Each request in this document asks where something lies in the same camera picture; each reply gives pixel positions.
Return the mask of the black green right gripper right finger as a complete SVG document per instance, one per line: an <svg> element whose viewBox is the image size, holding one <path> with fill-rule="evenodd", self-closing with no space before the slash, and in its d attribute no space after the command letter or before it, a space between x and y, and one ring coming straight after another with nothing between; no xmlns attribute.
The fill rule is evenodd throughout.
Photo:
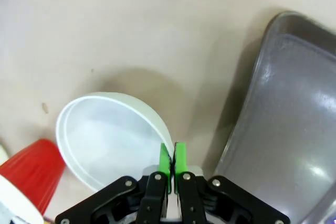
<svg viewBox="0 0 336 224"><path fill-rule="evenodd" d="M182 223L290 223L285 214L226 177L207 180L192 172L185 143L175 144L174 175Z"/></svg>

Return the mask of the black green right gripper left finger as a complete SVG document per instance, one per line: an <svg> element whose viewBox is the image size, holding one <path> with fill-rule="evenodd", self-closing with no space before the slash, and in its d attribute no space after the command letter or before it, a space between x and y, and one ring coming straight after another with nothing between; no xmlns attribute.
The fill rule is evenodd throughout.
<svg viewBox="0 0 336 224"><path fill-rule="evenodd" d="M164 144L159 164L140 180L123 176L57 215L55 223L160 223L166 214L171 158Z"/></svg>

